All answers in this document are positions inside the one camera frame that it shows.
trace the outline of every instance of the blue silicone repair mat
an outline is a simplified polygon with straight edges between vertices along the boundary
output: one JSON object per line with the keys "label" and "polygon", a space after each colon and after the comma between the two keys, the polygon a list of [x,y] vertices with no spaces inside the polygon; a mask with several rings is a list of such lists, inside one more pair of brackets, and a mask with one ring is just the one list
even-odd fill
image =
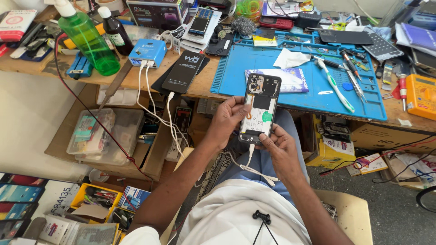
{"label": "blue silicone repair mat", "polygon": [[[292,39],[299,38],[299,41],[285,40],[285,36],[291,36]],[[316,65],[313,59],[295,68],[303,70],[309,92],[306,93],[280,93],[279,104],[343,114],[347,116],[356,116],[373,120],[387,120],[385,107],[382,96],[378,88],[371,58],[363,49],[356,49],[353,44],[337,44],[337,46],[316,44],[319,36],[317,32],[310,34],[295,34],[284,31],[276,31],[277,47],[254,47],[253,40],[241,39],[239,34],[235,35],[235,45],[231,47],[230,53],[222,57],[212,83],[211,92],[224,95],[241,95],[244,96],[246,83],[244,71],[249,69],[275,69],[274,62],[279,56],[283,46],[290,51],[313,54],[324,59],[341,64],[344,61],[339,51],[346,48],[366,55],[368,63],[364,64],[368,71],[357,67],[362,81],[358,80],[364,91],[367,103],[362,102],[357,96],[355,90],[345,91],[343,83],[351,83],[345,70],[327,66],[330,74],[336,80],[337,86],[341,93],[347,98],[355,108],[355,112],[349,112],[340,102],[336,93],[319,95],[319,92],[333,91],[333,88],[327,81],[326,74]]]}

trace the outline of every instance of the toothbrush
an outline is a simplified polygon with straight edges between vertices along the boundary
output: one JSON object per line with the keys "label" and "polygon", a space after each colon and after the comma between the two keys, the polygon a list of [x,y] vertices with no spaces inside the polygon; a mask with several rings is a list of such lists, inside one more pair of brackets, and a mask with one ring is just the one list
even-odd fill
{"label": "toothbrush", "polygon": [[348,102],[348,100],[341,94],[339,89],[337,88],[336,82],[333,77],[330,75],[330,72],[327,70],[326,65],[322,60],[317,60],[318,65],[326,72],[327,80],[332,86],[333,90],[336,92],[336,95],[339,97],[339,100],[342,104],[347,108],[351,113],[354,113],[354,107]]}

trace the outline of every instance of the white wall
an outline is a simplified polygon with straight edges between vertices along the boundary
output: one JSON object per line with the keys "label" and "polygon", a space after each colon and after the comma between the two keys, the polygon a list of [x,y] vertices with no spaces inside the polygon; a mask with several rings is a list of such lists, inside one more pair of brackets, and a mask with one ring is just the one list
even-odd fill
{"label": "white wall", "polygon": [[[398,0],[357,0],[357,2],[372,17],[382,18]],[[318,10],[364,15],[354,0],[313,0],[313,3]]]}
{"label": "white wall", "polygon": [[[76,94],[84,86],[67,83]],[[0,71],[0,172],[68,181],[87,173],[44,154],[74,100],[57,78]]]}

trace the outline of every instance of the plastic storage box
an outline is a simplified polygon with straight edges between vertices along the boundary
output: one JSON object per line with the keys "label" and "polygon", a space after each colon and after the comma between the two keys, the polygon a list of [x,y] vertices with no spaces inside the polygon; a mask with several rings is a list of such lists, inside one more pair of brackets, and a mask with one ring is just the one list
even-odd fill
{"label": "plastic storage box", "polygon": [[[108,131],[112,129],[116,117],[112,109],[105,108],[99,113],[97,110],[91,110],[91,112]],[[67,147],[67,153],[72,155],[103,154],[107,152],[108,136],[94,117],[87,110],[84,110],[79,115],[76,128]]]}
{"label": "plastic storage box", "polygon": [[[124,148],[129,156],[133,155],[139,133],[144,124],[144,112],[137,109],[113,108],[116,114],[115,125],[112,127],[112,135]],[[110,136],[107,138],[107,146],[103,154],[79,154],[76,160],[93,163],[112,165],[126,165],[129,160],[123,151],[117,146]]]}

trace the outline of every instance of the green sticker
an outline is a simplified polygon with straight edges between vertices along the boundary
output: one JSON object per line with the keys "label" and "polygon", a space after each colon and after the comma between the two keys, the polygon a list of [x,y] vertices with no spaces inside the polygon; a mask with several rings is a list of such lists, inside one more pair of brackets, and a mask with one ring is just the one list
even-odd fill
{"label": "green sticker", "polygon": [[266,111],[266,112],[264,112],[263,113],[263,115],[262,115],[262,121],[264,122],[264,123],[266,123],[266,122],[271,122],[271,119],[273,119],[273,115],[272,114],[270,114],[270,113],[268,113],[268,111]]}

